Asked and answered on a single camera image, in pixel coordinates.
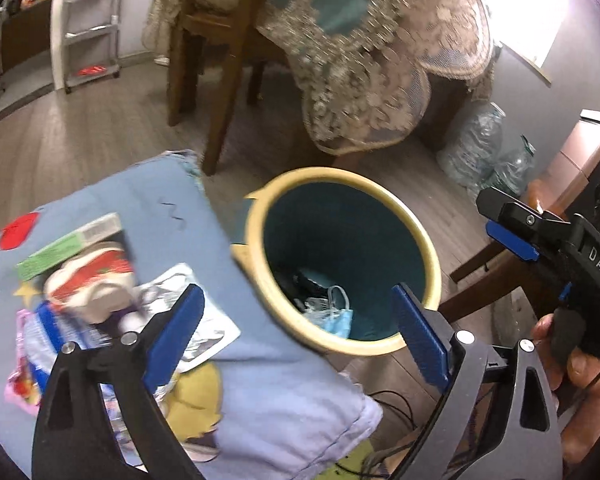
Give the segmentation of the person's right hand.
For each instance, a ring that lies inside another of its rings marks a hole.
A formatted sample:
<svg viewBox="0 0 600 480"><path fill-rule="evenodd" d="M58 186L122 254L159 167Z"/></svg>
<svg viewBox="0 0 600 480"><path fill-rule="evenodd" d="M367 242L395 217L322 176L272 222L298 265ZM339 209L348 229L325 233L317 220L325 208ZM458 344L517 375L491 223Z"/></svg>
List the person's right hand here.
<svg viewBox="0 0 600 480"><path fill-rule="evenodd" d="M554 315L542 316L533 327L531 339L552 393L563 385L573 390L577 409L562 430L562 459L568 466L576 466L600 438L600 359L575 348L567 364L560 365L550 351L556 334L553 325ZM556 394L554 401L559 403Z"/></svg>

